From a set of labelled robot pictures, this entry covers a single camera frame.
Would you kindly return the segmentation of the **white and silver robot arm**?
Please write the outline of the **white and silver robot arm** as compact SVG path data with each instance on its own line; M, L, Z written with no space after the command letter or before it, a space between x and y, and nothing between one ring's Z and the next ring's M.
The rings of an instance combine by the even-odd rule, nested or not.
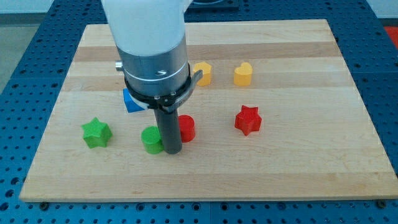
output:
M184 13L192 0L102 0L127 85L165 96L187 81Z

